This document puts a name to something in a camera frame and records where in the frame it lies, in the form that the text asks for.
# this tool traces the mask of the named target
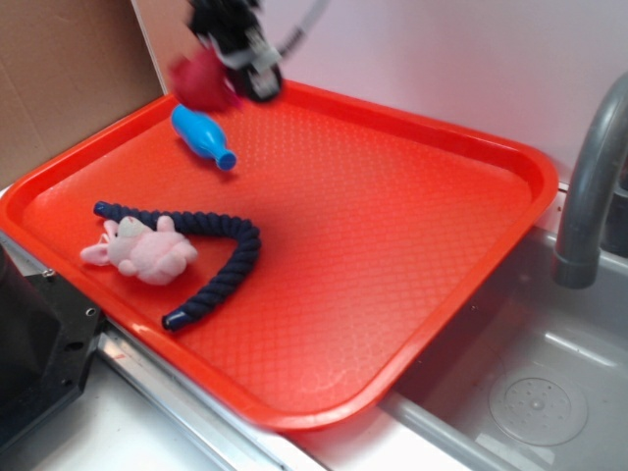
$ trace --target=cable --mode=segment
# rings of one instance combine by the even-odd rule
[[[301,22],[292,30],[288,39],[284,41],[284,45],[277,48],[282,58],[285,58],[309,33],[314,24],[321,18],[329,3],[330,0],[317,0],[312,5]]]

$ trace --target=blue plastic bottle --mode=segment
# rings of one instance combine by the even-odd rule
[[[236,165],[236,155],[226,147],[225,133],[209,116],[177,105],[171,118],[177,134],[196,155],[214,159],[220,170]]]

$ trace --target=cardboard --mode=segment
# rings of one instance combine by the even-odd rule
[[[155,69],[164,90],[170,87],[169,68],[181,56],[192,57],[200,49],[188,29],[191,8],[187,0],[132,0]]]
[[[0,187],[161,94],[128,0],[3,0]]]

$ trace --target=white wall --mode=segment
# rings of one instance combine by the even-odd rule
[[[268,36],[281,41],[313,1],[266,0]],[[626,0],[332,0],[284,65],[289,79],[530,144],[564,182],[626,70]]]

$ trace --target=sink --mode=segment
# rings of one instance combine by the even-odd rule
[[[626,469],[628,263],[562,288],[554,242],[526,235],[383,402],[470,469]]]

